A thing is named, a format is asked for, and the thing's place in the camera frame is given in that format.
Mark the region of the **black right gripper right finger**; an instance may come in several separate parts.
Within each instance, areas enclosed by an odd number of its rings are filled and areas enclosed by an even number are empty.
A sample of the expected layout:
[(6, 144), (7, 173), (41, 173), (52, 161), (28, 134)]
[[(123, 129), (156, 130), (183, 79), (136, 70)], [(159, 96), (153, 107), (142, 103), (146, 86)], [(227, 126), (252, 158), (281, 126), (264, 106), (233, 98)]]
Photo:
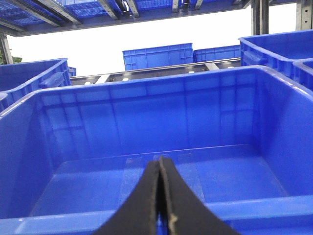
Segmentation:
[(238, 235), (194, 194), (172, 159), (160, 157), (160, 179), (164, 191), (164, 224), (168, 235)]

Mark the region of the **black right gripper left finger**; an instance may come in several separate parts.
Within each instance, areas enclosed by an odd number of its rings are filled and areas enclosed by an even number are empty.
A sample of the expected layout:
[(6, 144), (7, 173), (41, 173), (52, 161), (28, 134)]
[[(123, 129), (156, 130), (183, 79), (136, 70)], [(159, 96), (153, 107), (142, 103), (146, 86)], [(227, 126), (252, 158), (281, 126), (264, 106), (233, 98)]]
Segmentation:
[(95, 235), (155, 235), (159, 163), (149, 161), (136, 187)]

